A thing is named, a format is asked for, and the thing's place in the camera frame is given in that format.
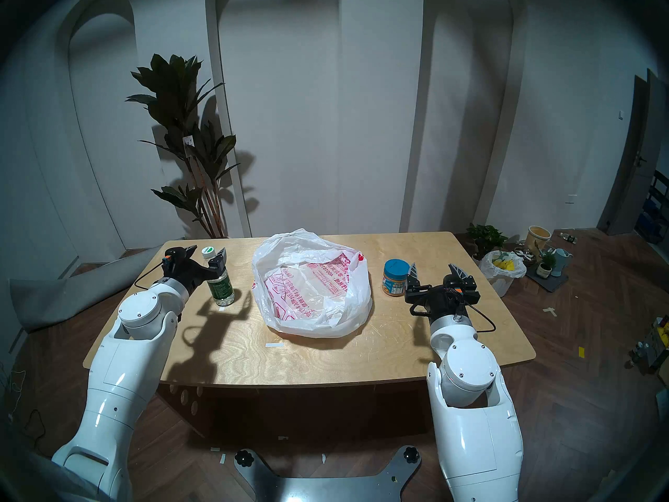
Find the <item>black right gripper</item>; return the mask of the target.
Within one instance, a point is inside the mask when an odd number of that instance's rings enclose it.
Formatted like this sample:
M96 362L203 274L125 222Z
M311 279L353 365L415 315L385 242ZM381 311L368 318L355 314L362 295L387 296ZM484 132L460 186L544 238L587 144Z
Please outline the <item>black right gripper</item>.
M449 263L450 275L437 286L421 285L416 263L410 265L406 276L405 302L410 304L410 314L415 317L439 319L452 315L456 319L468 317L467 306L480 300L480 293L471 275L457 265Z

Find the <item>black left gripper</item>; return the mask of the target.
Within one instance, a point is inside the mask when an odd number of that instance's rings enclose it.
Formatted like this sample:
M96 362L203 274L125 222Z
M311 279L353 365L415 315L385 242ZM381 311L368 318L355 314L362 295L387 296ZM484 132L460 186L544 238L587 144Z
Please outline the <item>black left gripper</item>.
M174 263L174 280L181 284L188 294L193 294L203 282L216 280L217 272L224 272L226 269L226 248L208 258L208 267L197 264L191 259L197 248L197 245L181 247L180 260Z

